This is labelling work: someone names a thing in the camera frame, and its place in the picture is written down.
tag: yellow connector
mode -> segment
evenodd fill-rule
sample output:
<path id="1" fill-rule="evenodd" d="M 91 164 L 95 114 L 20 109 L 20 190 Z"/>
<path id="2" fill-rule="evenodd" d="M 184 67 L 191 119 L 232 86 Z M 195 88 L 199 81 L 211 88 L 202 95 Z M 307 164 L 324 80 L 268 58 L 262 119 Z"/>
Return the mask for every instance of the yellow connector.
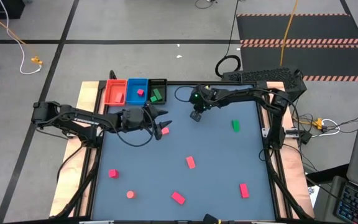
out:
<path id="1" fill-rule="evenodd" d="M 38 56 L 35 56 L 34 58 L 31 59 L 32 63 L 36 63 L 37 65 L 42 65 L 42 61 L 40 60 L 40 58 L 38 58 Z"/>
<path id="2" fill-rule="evenodd" d="M 317 120 L 313 122 L 313 126 L 315 126 L 318 130 L 321 130 L 323 128 L 323 119 L 317 118 Z"/>

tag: yellow cable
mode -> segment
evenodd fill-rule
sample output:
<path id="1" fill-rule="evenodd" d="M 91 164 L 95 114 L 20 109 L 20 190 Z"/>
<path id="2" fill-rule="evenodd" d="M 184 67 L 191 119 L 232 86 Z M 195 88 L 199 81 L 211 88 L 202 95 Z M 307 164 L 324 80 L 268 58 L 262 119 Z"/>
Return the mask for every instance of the yellow cable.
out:
<path id="1" fill-rule="evenodd" d="M 27 44 L 26 44 L 23 40 L 21 40 L 15 33 L 13 33 L 8 27 L 6 27 L 5 24 L 3 24 L 1 21 L 0 21 L 0 25 L 3 26 L 5 29 L 7 29 L 20 43 L 22 43 L 23 45 L 28 46 L 28 47 L 30 48 L 30 50 L 32 51 L 32 53 L 35 55 L 35 57 L 38 58 L 38 57 L 37 57 L 37 54 L 35 53 L 35 50 L 34 50 L 31 46 L 27 45 Z"/>
<path id="2" fill-rule="evenodd" d="M 287 41 L 288 31 L 290 30 L 292 18 L 293 18 L 293 15 L 294 15 L 295 11 L 296 11 L 296 7 L 298 7 L 298 0 L 296 0 L 296 2 L 295 2 L 295 5 L 294 5 L 292 13 L 291 13 L 290 21 L 288 22 L 287 29 L 286 29 L 285 34 L 284 34 L 283 46 L 281 48 L 280 66 L 283 66 L 285 42 Z"/>

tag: black aluminum frame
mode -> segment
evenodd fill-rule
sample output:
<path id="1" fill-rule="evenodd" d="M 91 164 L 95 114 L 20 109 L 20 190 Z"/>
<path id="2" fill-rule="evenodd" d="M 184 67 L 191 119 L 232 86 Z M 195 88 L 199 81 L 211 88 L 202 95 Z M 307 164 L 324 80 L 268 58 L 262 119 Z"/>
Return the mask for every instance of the black aluminum frame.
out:
<path id="1" fill-rule="evenodd" d="M 257 83 L 257 82 L 236 83 L 236 82 L 222 82 L 222 81 L 205 81 L 205 82 L 204 81 L 168 81 L 167 84 L 168 85 L 198 85 L 198 84 L 202 84 L 202 85 L 235 85 L 235 86 L 252 85 L 255 87 L 255 86 L 258 86 L 260 83 Z M 101 104 L 102 92 L 105 89 L 105 87 L 106 87 L 106 81 L 105 80 L 99 81 L 98 93 L 96 95 L 96 102 L 95 102 L 95 106 L 94 106 L 94 113 L 97 113 L 99 111 L 99 107 Z M 263 119 L 261 110 L 262 110 L 262 108 L 259 105 L 257 105 L 259 124 L 260 124 L 260 127 L 264 128 L 265 127 L 264 119 Z M 105 105 L 104 109 L 103 109 L 103 113 L 105 114 L 107 112 L 108 112 L 108 106 Z M 101 154 L 102 148 L 96 149 L 96 150 L 98 151 L 97 153 Z M 269 152 L 264 151 L 264 153 L 265 153 L 265 158 L 268 158 Z M 277 162 L 277 173 L 279 174 L 284 185 L 286 185 L 280 151 L 275 151 L 274 154 L 275 154 L 275 159 Z M 85 160 L 84 160 L 84 166 L 83 166 L 83 170 L 81 173 L 80 184 L 83 182 L 83 180 L 86 177 L 88 166 L 90 164 L 90 158 L 91 158 L 91 149 L 87 149 L 86 155 L 85 155 Z M 87 201 L 86 214 L 85 214 L 86 217 L 89 217 L 89 218 L 92 215 L 94 191 L 96 190 L 97 179 L 98 179 L 98 170 L 96 171 L 96 175 L 95 175 L 94 179 L 91 181 L 91 183 L 90 183 L 91 187 L 89 188 L 89 197 L 88 197 L 88 201 Z M 270 185 L 270 192 L 272 194 L 271 196 L 272 196 L 272 203 L 273 203 L 273 212 L 275 215 L 275 219 L 279 220 L 282 217 L 281 217 L 280 208 L 278 205 L 277 191 L 276 191 L 276 187 L 275 187 L 275 182 L 273 181 L 269 172 L 268 172 L 268 180 L 269 180 L 269 185 Z M 79 215 L 80 209 L 78 209 L 78 208 L 81 207 L 82 203 L 83 203 L 82 200 L 78 201 L 76 208 L 75 208 L 75 213 L 74 213 L 75 216 Z M 284 199 L 284 206 L 285 206 L 287 217 L 292 218 L 292 212 L 291 212 L 292 209 L 286 199 Z"/>

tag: table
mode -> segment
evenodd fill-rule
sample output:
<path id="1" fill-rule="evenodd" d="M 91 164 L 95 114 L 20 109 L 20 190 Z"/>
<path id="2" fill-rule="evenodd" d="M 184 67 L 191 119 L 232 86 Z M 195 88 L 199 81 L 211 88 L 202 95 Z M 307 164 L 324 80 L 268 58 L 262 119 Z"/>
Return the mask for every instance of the table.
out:
<path id="1" fill-rule="evenodd" d="M 77 108 L 83 110 L 93 111 L 95 105 L 95 99 L 98 92 L 98 82 L 83 82 L 81 86 L 80 95 L 78 98 Z M 283 88 L 282 83 L 268 83 L 268 87 Z M 104 105 L 101 103 L 99 107 L 99 112 L 103 112 Z M 284 117 L 284 127 L 292 127 L 292 120 L 289 110 L 287 111 Z M 294 139 L 286 139 L 285 144 L 296 147 L 296 141 Z M 80 143 L 77 139 L 69 140 L 66 148 L 65 158 L 68 157 L 75 149 L 79 147 Z M 53 200 L 53 205 L 50 214 L 54 215 L 58 213 L 69 201 L 72 194 L 78 188 L 79 179 L 84 164 L 85 150 L 81 151 L 76 157 L 74 157 L 62 170 L 60 174 L 60 180 L 57 185 L 55 198 Z M 301 163 L 300 155 L 294 149 L 290 147 L 283 147 L 281 150 L 282 165 L 285 173 L 285 180 L 287 182 L 287 187 L 292 195 L 295 197 L 297 202 L 305 209 L 305 211 L 313 215 L 313 208 L 311 206 L 308 189 L 306 185 L 305 175 L 303 171 L 303 166 Z M 277 199 L 278 199 L 278 208 L 280 211 L 280 217 L 286 217 L 285 213 L 285 204 L 282 199 L 282 194 L 279 189 L 276 187 Z M 88 201 L 89 191 L 87 190 L 83 196 L 83 202 Z M 87 204 L 82 203 L 81 208 L 79 209 L 79 215 L 86 214 Z"/>

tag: keyboard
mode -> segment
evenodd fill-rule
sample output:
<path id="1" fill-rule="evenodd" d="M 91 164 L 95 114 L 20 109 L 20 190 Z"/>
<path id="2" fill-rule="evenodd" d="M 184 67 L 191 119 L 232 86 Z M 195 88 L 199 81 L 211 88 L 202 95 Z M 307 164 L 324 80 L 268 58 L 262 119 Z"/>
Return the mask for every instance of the keyboard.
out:
<path id="1" fill-rule="evenodd" d="M 358 224 L 358 186 L 346 182 L 334 215 L 346 223 Z"/>

